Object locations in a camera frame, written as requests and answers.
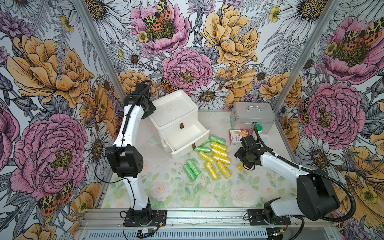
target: metal vent grille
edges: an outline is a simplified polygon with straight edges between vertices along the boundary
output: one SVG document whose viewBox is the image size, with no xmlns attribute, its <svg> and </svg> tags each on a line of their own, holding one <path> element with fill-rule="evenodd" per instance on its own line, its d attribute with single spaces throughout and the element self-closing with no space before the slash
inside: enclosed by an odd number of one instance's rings
<svg viewBox="0 0 384 240">
<path fill-rule="evenodd" d="M 124 229 L 128 240 L 135 240 L 137 229 Z M 250 239 L 268 238 L 265 228 L 160 229 L 149 239 Z M 125 240 L 122 230 L 91 230 L 87 240 Z"/>
</svg>

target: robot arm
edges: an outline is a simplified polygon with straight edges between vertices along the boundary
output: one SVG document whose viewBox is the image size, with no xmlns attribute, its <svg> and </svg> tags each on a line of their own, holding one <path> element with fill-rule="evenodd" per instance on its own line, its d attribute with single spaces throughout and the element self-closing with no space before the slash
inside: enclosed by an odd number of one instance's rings
<svg viewBox="0 0 384 240">
<path fill-rule="evenodd" d="M 332 183 L 328 179 L 297 169 L 278 159 L 276 155 L 270 153 L 271 149 L 257 143 L 253 136 L 244 137 L 240 141 L 242 147 L 235 153 L 235 157 L 247 168 L 250 169 L 255 165 L 267 167 L 297 187 L 297 197 L 273 199 L 264 205 L 266 221 L 273 222 L 273 219 L 286 215 L 304 216 L 316 221 L 340 206 Z"/>
<path fill-rule="evenodd" d="M 135 148 L 141 119 L 152 114 L 156 108 L 150 101 L 149 87 L 136 84 L 136 90 L 124 100 L 124 118 L 112 147 L 106 148 L 106 155 L 112 171 L 124 178 L 131 199 L 131 215 L 150 219 L 151 205 L 142 186 L 140 172 L 143 157 Z"/>
</svg>

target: plastic bag roll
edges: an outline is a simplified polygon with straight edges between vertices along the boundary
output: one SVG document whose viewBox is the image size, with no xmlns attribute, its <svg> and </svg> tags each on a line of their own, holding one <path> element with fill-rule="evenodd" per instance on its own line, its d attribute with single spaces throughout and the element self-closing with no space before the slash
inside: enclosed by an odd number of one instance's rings
<svg viewBox="0 0 384 240">
<path fill-rule="evenodd" d="M 217 143 L 217 142 L 212 142 L 212 143 L 211 143 L 211 147 L 212 147 L 212 148 L 220 149 L 220 150 L 222 150 L 222 151 L 227 151 L 227 146 L 221 145 L 221 144 L 219 144 L 219 143 Z"/>
<path fill-rule="evenodd" d="M 231 163 L 231 159 L 227 158 L 227 157 L 223 157 L 223 156 L 220 156 L 218 154 L 214 154 L 214 159 L 216 161 L 220 161 L 226 165 L 229 165 Z"/>
<path fill-rule="evenodd" d="M 198 146 L 197 148 L 195 148 L 195 151 L 196 152 L 203 151 L 205 153 L 209 153 L 211 151 L 211 149 L 209 147 Z"/>
<path fill-rule="evenodd" d="M 225 139 L 222 139 L 222 138 L 219 138 L 219 137 L 216 137 L 216 136 L 213 136 L 213 135 L 211 135 L 209 137 L 209 140 L 211 140 L 212 142 L 217 142 L 217 143 L 219 143 L 221 145 L 225 145 Z"/>
<path fill-rule="evenodd" d="M 203 147 L 203 146 L 205 146 L 205 144 L 207 144 L 207 143 L 209 143 L 209 142 L 212 142 L 211 140 L 206 140 L 205 142 L 203 142 L 201 145 L 200 145 L 200 147 Z"/>
<path fill-rule="evenodd" d="M 196 180 L 195 174 L 192 172 L 191 168 L 188 165 L 184 165 L 183 169 L 191 181 Z"/>
<path fill-rule="evenodd" d="M 187 161 L 187 165 L 191 168 L 193 174 L 197 177 L 200 175 L 200 170 L 196 167 L 195 162 L 192 160 Z"/>
<path fill-rule="evenodd" d="M 213 164 L 215 162 L 215 160 L 212 157 L 208 156 L 207 154 L 205 154 L 204 152 L 201 152 L 201 151 L 199 152 L 199 157 L 201 157 L 202 159 L 206 160 L 207 162 L 209 162 L 211 164 Z"/>
<path fill-rule="evenodd" d="M 218 179 L 218 175 L 217 175 L 215 169 L 213 168 L 212 164 L 210 164 L 209 162 L 206 162 L 204 164 L 204 166 L 205 166 L 205 169 L 209 172 L 209 175 L 211 175 L 211 178 L 213 181 Z"/>
<path fill-rule="evenodd" d="M 228 153 L 217 148 L 212 148 L 212 152 L 223 157 L 228 157 Z"/>
<path fill-rule="evenodd" d="M 237 167 L 237 170 L 239 170 L 240 172 L 244 169 L 244 166 L 242 163 L 237 164 L 236 167 Z"/>
<path fill-rule="evenodd" d="M 220 169 L 221 173 L 225 177 L 225 179 L 228 179 L 230 176 L 232 176 L 231 172 L 228 170 L 226 166 L 220 161 L 216 163 L 217 167 Z"/>
</svg>

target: silver metal case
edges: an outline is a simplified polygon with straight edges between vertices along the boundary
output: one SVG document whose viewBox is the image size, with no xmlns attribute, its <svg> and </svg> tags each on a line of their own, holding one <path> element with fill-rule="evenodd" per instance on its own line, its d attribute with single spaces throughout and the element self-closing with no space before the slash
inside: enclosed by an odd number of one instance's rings
<svg viewBox="0 0 384 240">
<path fill-rule="evenodd" d="M 263 127 L 267 134 L 275 122 L 275 114 L 269 103 L 234 103 L 231 113 L 232 129 L 250 129 L 253 123 Z"/>
</svg>

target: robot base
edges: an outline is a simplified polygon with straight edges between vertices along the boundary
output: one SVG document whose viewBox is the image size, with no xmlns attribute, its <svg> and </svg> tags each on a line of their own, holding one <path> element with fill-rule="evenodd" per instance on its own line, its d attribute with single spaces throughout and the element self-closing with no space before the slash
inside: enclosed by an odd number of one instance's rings
<svg viewBox="0 0 384 240">
<path fill-rule="evenodd" d="M 165 226 L 167 220 L 167 210 L 152 210 L 152 218 L 148 219 L 145 216 L 133 216 L 130 214 L 124 220 L 124 227 L 157 227 L 162 222 L 162 226 Z"/>
<path fill-rule="evenodd" d="M 260 225 L 291 225 L 291 220 L 289 217 L 276 217 L 272 218 L 271 222 L 274 222 L 275 224 L 268 223 L 265 221 L 265 214 L 264 209 L 248 209 L 247 210 L 249 215 L 249 224 L 251 226 L 260 226 Z"/>
</svg>

